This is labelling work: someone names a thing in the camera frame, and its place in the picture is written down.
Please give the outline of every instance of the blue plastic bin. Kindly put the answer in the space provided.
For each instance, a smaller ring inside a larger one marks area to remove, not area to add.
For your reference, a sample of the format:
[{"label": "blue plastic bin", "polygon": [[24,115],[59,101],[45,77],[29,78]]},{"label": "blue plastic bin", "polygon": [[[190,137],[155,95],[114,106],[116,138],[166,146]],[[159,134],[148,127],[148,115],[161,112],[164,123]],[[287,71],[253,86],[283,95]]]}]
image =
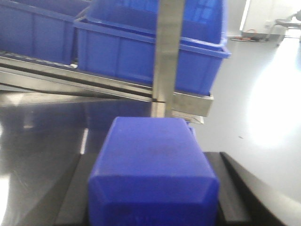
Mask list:
[{"label": "blue plastic bin", "polygon": [[117,118],[91,172],[92,226],[214,226],[219,182],[183,119]]},{"label": "blue plastic bin", "polygon": [[[79,69],[152,84],[155,38],[121,31],[78,19]],[[176,89],[209,95],[222,60],[230,55],[226,48],[180,45]]]},{"label": "blue plastic bin", "polygon": [[0,0],[0,49],[69,65],[84,0]]},{"label": "blue plastic bin", "polygon": [[[186,0],[182,42],[217,50],[227,43],[226,0]],[[93,0],[88,22],[154,35],[159,0]]]}]

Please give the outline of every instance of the glossy floor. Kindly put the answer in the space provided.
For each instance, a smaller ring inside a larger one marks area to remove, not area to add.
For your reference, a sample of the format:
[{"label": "glossy floor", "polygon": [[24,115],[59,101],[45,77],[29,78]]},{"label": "glossy floor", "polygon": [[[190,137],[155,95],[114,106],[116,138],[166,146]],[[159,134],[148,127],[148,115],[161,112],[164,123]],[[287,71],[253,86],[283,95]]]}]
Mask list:
[{"label": "glossy floor", "polygon": [[227,152],[256,176],[301,202],[301,44],[229,41],[216,79],[204,151]]}]

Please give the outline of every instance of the metal bar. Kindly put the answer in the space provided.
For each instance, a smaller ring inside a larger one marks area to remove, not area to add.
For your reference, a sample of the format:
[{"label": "metal bar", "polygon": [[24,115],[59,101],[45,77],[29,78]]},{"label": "metal bar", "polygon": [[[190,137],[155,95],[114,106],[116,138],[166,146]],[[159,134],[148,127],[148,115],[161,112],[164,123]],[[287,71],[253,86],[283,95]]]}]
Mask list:
[{"label": "metal bar", "polygon": [[25,71],[24,69],[28,69],[31,71],[37,71],[38,73],[43,73],[45,76],[56,78],[61,78],[69,81],[81,81],[81,82],[90,82],[94,86],[96,85],[105,85],[110,86],[111,88],[117,89],[131,89],[132,91],[142,92],[145,94],[152,94],[151,87],[144,86],[142,84],[134,84],[126,81],[119,81],[109,76],[105,76],[102,74],[93,74],[93,73],[81,73],[74,69],[67,67],[59,67],[55,65],[42,65],[38,63],[28,62],[19,59],[8,58],[4,56],[0,56],[0,67],[9,67],[12,69],[19,69]]},{"label": "metal bar", "polygon": [[185,0],[160,0],[153,99],[171,116]]},{"label": "metal bar", "polygon": [[106,96],[111,96],[114,98],[127,98],[151,102],[151,97],[148,96],[142,96],[125,91],[106,89],[102,87],[61,80],[3,67],[0,67],[0,83],[34,91],[55,94],[68,94],[78,96],[84,95],[90,97],[99,97],[100,94],[105,94]]}]

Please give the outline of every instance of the reflective black surface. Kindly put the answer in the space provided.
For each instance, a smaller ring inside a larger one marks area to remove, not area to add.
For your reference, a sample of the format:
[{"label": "reflective black surface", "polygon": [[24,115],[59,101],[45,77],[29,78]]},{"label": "reflective black surface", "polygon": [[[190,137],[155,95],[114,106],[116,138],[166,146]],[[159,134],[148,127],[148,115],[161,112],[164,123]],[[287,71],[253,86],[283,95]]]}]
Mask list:
[{"label": "reflective black surface", "polygon": [[0,93],[0,225],[52,225],[80,153],[99,152],[117,116],[138,101]]}]

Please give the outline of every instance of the white wall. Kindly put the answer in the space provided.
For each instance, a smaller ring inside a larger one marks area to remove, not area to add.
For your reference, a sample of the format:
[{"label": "white wall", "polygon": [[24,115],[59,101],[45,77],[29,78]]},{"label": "white wall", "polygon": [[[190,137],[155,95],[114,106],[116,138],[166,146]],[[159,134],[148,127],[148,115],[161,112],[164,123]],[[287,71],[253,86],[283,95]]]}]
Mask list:
[{"label": "white wall", "polygon": [[240,35],[240,23],[246,6],[246,0],[228,0],[228,36]]},{"label": "white wall", "polygon": [[269,27],[265,26],[267,21],[273,24],[275,19],[285,19],[300,9],[299,0],[251,0],[244,32],[255,29],[258,33],[268,33]]}]

